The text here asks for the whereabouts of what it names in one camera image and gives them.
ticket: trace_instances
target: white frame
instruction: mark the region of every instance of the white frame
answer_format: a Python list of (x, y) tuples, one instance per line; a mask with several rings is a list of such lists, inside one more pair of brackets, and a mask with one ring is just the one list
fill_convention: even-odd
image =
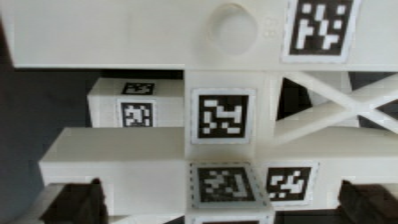
[(158, 126), (156, 100), (135, 100), (135, 99), (126, 99), (126, 98), (117, 99), (117, 103), (115, 103), (117, 125), (121, 128), (130, 128), (130, 127), (123, 127), (121, 103), (151, 103), (153, 104), (153, 127), (156, 127)]
[[(201, 194), (199, 194), (199, 175), (197, 175), (197, 169), (199, 168), (227, 168), (227, 167), (242, 167), (245, 169), (247, 173), (247, 179), (249, 179), (249, 184), (251, 184), (251, 189), (252, 189), (252, 196), (254, 196), (254, 201), (251, 202), (217, 202), (217, 203), (203, 203), (201, 202)], [(251, 164), (245, 162), (229, 162), (229, 163), (192, 163), (190, 164), (190, 189), (192, 189), (192, 202), (194, 202), (194, 207), (195, 208), (259, 208), (267, 207), (268, 204), (265, 202), (265, 198), (261, 195), (261, 190), (259, 190), (259, 182), (256, 184), (256, 177), (254, 177), (254, 172), (251, 169)]]
[[(210, 138), (199, 139), (197, 137), (197, 117), (199, 117), (199, 96), (201, 95), (249, 95), (247, 102), (247, 120), (245, 120), (245, 135), (242, 138)], [(190, 101), (190, 139), (192, 144), (247, 144), (251, 142), (252, 135), (252, 123), (254, 123), (254, 100), (256, 89), (249, 88), (197, 88), (192, 90)]]
[(281, 60), (284, 63), (345, 63), (346, 59), (348, 59), (348, 53), (350, 53), (348, 50), (350, 50), (352, 41), (354, 41), (361, 0), (354, 0), (354, 3), (352, 3), (350, 20), (348, 20), (343, 50), (341, 50), (339, 56), (290, 55), (291, 33), (293, 33), (295, 14), (297, 14), (297, 2), (298, 2), (298, 0), (290, 0), (290, 3), (288, 3), (288, 19), (286, 19), (286, 24), (284, 24), (284, 40), (282, 40), (282, 58), (281, 58)]
[(313, 200), (313, 189), (314, 189), (314, 181), (316, 181), (316, 174), (318, 174), (318, 169), (320, 169), (320, 163), (314, 161), (275, 161), (275, 162), (267, 162), (263, 164), (263, 183), (265, 183), (265, 191), (267, 191), (267, 178), (268, 178), (268, 168), (279, 168), (279, 167), (311, 167), (311, 173), (309, 173), (309, 179), (307, 179), (307, 189), (306, 189), (306, 196), (304, 200), (300, 201), (272, 201), (272, 206), (281, 207), (281, 206), (290, 206), (290, 205), (307, 205), (309, 201)]

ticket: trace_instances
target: dark gap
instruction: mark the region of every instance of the dark gap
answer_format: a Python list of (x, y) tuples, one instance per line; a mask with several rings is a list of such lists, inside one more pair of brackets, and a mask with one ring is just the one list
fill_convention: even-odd
[(293, 115), (311, 107), (313, 104), (309, 100), (307, 89), (284, 78), (279, 98), (277, 120), (286, 118), (290, 115)]
[(121, 79), (183, 79), (183, 70), (105, 69), (103, 78)]

